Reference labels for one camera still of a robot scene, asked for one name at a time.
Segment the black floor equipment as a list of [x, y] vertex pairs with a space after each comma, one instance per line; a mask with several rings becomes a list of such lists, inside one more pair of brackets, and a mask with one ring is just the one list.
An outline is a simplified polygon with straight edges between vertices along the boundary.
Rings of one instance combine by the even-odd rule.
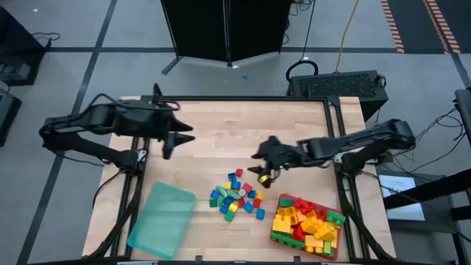
[[46, 49], [0, 6], [0, 81], [33, 85]]

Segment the black floor mat orange edge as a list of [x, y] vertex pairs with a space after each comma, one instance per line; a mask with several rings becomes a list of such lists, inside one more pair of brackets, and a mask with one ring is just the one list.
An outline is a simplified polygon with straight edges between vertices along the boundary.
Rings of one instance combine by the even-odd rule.
[[387, 24], [399, 53], [425, 54], [420, 37], [422, 0], [380, 0]]
[[471, 54], [471, 0], [423, 0], [446, 53]]

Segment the black perforated computer case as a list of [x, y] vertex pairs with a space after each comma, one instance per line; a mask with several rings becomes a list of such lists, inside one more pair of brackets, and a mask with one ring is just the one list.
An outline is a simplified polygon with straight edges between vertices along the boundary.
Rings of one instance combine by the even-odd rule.
[[292, 77], [286, 91], [295, 97], [358, 97], [364, 121], [387, 101], [386, 78], [376, 70]]

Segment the teal translucent plastic bin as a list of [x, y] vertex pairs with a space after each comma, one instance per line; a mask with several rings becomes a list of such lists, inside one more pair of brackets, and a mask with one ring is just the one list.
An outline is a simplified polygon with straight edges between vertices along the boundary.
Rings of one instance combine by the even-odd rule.
[[153, 184], [127, 245], [164, 259], [180, 248], [196, 207], [196, 196], [169, 184]]

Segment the long green plastic brick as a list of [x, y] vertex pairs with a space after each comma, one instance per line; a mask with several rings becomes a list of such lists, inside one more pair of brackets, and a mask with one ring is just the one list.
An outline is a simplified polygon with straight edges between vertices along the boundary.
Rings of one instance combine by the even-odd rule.
[[292, 238], [291, 235], [288, 233], [272, 231], [270, 237], [273, 241], [278, 241], [281, 244], [285, 244], [289, 247], [293, 247], [299, 250], [305, 247], [304, 241], [298, 241]]

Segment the hollow yellow plastic brick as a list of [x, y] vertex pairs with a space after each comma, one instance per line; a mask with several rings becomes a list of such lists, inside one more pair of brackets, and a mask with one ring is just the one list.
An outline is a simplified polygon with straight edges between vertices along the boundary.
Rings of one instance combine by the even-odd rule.
[[314, 217], [310, 217], [305, 219], [303, 222], [300, 223], [300, 227], [302, 231], [307, 234], [315, 234], [317, 229], [323, 225], [323, 221], [321, 219], [317, 219]]

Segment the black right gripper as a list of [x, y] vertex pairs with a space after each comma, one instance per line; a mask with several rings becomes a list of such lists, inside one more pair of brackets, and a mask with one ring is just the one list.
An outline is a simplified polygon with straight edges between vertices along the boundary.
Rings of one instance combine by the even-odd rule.
[[251, 158], [265, 162], [263, 167], [253, 166], [247, 169], [258, 176], [263, 176], [271, 170], [302, 167], [308, 162], [308, 156], [300, 146], [283, 144], [274, 135], [260, 143], [258, 151]]

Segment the black metal stand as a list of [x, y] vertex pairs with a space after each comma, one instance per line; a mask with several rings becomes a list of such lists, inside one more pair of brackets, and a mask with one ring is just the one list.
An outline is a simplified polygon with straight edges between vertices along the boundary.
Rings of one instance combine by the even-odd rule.
[[[456, 207], [451, 196], [464, 191], [469, 204]], [[419, 184], [414, 188], [392, 194], [383, 199], [387, 210], [411, 206], [414, 203], [422, 207], [423, 220], [391, 219], [394, 228], [419, 230], [426, 232], [449, 233], [453, 237], [459, 265], [471, 265], [465, 247], [464, 235], [458, 223], [471, 220], [471, 169], [450, 176], [436, 175], [434, 180]]]

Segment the large yellow plastic brick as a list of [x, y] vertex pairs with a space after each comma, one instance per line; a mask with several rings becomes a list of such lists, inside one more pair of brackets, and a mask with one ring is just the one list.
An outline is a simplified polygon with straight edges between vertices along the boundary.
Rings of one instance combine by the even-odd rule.
[[293, 206], [287, 208], [279, 208], [277, 209], [277, 214], [281, 215], [283, 218], [288, 217], [291, 225], [297, 225], [299, 223], [297, 209]]
[[289, 216], [282, 216], [276, 214], [272, 223], [272, 230], [280, 233], [290, 233], [291, 231], [291, 218]]

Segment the black folding screen panel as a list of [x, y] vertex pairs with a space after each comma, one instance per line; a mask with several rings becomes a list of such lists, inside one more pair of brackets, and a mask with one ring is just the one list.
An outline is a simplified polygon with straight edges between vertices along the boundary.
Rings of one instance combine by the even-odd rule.
[[230, 59], [280, 51], [290, 9], [291, 0], [229, 0]]
[[160, 0], [176, 59], [227, 62], [224, 0]]

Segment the black side desk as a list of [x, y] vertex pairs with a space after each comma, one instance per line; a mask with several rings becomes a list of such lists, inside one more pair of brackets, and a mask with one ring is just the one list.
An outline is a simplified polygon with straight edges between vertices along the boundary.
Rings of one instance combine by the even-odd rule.
[[460, 113], [465, 132], [471, 144], [471, 87], [455, 91], [455, 107]]

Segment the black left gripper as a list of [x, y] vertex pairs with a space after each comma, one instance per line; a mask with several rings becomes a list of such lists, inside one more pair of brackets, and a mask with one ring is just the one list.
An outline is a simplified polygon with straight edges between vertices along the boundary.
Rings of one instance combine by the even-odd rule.
[[130, 106], [118, 106], [116, 134], [163, 140], [162, 156], [163, 159], [169, 160], [176, 146], [195, 139], [192, 135], [177, 133], [192, 131], [193, 127], [175, 118], [176, 110], [176, 107], [166, 103], [146, 105], [142, 102], [132, 102]]

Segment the black equipment case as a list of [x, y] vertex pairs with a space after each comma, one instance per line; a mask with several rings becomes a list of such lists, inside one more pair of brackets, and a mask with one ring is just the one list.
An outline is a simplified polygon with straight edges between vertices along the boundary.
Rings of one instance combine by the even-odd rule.
[[0, 93], [0, 147], [5, 145], [21, 105], [22, 101], [10, 93], [10, 87]]

